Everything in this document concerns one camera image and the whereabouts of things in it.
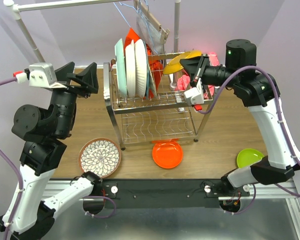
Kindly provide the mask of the woven bamboo plate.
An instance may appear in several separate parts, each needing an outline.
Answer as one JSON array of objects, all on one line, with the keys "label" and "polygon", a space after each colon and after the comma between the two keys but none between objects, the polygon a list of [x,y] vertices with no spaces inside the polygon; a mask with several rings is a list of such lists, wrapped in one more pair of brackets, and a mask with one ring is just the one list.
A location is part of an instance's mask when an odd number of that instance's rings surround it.
[{"label": "woven bamboo plate", "polygon": [[157,98],[157,88],[156,83],[152,74],[150,67],[148,67],[148,76],[149,76],[149,97],[151,99]]}]

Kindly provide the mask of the teal scalloped plate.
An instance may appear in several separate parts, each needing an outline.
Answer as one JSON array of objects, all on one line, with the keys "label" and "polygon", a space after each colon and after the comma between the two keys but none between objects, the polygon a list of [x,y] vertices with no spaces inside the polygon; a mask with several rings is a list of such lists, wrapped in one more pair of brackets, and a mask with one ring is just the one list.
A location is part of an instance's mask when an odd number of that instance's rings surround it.
[{"label": "teal scalloped plate", "polygon": [[146,90],[145,90],[145,99],[149,99],[149,91],[150,91],[150,66],[148,59],[148,50],[146,50],[146,70],[147,70],[147,79],[146,79]]}]

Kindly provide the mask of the mint rectangular plate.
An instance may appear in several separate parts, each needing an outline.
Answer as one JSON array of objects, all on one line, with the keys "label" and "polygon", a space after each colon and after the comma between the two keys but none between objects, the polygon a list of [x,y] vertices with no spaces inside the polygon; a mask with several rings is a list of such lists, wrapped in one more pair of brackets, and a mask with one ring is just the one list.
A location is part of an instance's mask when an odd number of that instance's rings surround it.
[{"label": "mint rectangular plate", "polygon": [[120,38],[114,46],[115,60],[116,60],[116,77],[117,87],[121,98],[126,98],[127,93],[127,79],[126,79],[126,67],[124,57],[124,45],[123,39]]}]

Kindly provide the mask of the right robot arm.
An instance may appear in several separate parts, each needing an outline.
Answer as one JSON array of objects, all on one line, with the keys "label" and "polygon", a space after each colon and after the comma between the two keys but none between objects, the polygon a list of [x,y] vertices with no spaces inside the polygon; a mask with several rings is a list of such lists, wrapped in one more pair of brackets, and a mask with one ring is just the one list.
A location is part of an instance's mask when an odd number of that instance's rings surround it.
[{"label": "right robot arm", "polygon": [[179,61],[190,77],[191,89],[184,93],[189,105],[203,103],[204,85],[220,90],[231,88],[254,117],[265,143],[267,156],[230,171],[213,186],[213,190],[226,196],[244,185],[279,185],[300,170],[300,151],[286,123],[278,85],[271,75],[257,67],[256,59],[254,43],[233,39],[226,43],[224,66],[212,66],[205,55]]}]

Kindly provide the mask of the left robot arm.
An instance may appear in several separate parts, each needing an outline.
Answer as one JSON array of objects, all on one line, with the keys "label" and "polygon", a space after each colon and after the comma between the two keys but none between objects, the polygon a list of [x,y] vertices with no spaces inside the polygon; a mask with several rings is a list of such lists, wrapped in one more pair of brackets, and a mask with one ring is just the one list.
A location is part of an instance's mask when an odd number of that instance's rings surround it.
[{"label": "left robot arm", "polygon": [[20,166],[14,167],[18,183],[6,213],[0,216],[0,232],[5,239],[38,240],[52,228],[57,217],[76,201],[94,198],[102,192],[102,179],[91,171],[60,193],[43,199],[45,188],[66,150],[71,136],[77,98],[88,98],[99,90],[97,64],[74,73],[75,64],[54,69],[52,64],[31,64],[13,74],[14,82],[51,91],[48,108],[31,104],[14,114],[12,133],[24,140]]}]

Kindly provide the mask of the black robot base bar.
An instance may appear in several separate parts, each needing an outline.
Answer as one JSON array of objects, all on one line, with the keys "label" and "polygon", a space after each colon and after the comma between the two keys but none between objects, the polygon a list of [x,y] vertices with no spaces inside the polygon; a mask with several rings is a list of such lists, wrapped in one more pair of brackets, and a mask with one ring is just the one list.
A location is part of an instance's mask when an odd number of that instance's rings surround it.
[{"label": "black robot base bar", "polygon": [[92,196],[105,196],[118,209],[218,208],[219,199],[248,197],[242,187],[222,193],[219,179],[104,179],[93,188]]}]

